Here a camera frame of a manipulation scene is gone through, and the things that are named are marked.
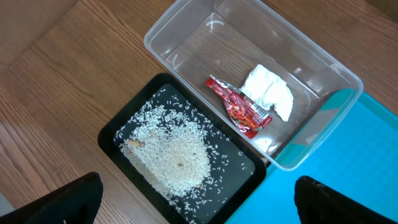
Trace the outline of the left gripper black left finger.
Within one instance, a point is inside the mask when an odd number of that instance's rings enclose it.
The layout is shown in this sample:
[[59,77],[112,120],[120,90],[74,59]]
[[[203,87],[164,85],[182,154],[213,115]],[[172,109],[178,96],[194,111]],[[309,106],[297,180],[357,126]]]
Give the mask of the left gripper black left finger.
[[103,183],[90,172],[33,202],[1,216],[1,223],[92,224],[101,206]]

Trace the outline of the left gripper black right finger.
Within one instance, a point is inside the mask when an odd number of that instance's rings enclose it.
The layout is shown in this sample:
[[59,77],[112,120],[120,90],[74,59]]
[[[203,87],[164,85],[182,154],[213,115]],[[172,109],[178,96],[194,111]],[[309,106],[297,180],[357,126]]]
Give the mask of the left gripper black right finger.
[[294,190],[302,224],[397,224],[307,175],[296,180]]

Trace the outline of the white rice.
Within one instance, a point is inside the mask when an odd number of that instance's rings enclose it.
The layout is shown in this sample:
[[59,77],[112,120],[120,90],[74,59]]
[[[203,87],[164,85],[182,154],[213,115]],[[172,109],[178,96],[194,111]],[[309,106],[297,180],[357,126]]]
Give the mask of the white rice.
[[119,145],[122,154],[144,179],[170,204],[196,196],[207,185],[215,186],[210,159],[219,157],[217,146],[206,141],[214,131],[209,119],[190,117],[190,108],[176,99],[170,108],[149,105],[132,120],[138,127]]

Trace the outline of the red snack wrapper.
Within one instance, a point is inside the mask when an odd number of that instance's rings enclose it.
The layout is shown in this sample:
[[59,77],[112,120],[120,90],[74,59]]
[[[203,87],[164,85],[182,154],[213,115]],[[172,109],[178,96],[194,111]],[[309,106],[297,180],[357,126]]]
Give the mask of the red snack wrapper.
[[270,112],[232,84],[210,75],[205,85],[221,97],[233,124],[249,139],[272,121]]

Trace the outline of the white napkin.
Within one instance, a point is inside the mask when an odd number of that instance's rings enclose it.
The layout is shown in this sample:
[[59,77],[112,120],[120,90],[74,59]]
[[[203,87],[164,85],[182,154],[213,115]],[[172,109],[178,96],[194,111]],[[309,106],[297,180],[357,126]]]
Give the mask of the white napkin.
[[273,108],[282,121],[289,120],[294,96],[287,83],[263,65],[249,73],[240,90],[265,110]]

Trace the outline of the teal plastic tray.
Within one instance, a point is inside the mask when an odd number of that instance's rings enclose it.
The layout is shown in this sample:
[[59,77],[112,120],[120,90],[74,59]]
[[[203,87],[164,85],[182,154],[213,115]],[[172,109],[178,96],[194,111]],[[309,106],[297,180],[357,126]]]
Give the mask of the teal plastic tray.
[[308,175],[397,220],[397,116],[363,93],[328,139],[293,171],[269,166],[228,223],[299,223],[296,180]]

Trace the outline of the black tray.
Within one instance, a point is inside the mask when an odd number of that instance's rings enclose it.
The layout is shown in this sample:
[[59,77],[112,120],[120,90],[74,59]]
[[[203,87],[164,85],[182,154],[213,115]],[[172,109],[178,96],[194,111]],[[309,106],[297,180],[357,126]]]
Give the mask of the black tray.
[[[214,133],[206,141],[218,147],[219,157],[210,159],[215,186],[207,185],[196,196],[179,197],[175,205],[170,205],[122,155],[119,145],[129,131],[138,127],[132,120],[134,114],[145,111],[149,105],[170,108],[175,104],[173,99],[189,106],[191,118],[210,120],[206,128]],[[238,134],[168,73],[156,75],[102,128],[98,144],[169,223],[224,223],[266,177],[265,163],[246,147]]]

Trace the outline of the clear plastic storage bin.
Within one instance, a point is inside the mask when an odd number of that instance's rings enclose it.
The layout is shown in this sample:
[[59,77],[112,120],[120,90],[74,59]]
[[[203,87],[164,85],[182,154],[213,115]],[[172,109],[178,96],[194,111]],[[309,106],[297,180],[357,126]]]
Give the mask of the clear plastic storage bin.
[[280,76],[294,102],[288,121],[277,115],[252,139],[252,151],[294,170],[341,123],[362,94],[362,80],[260,1],[176,1],[150,28],[144,45],[173,76],[228,126],[210,76],[239,87],[263,65]]

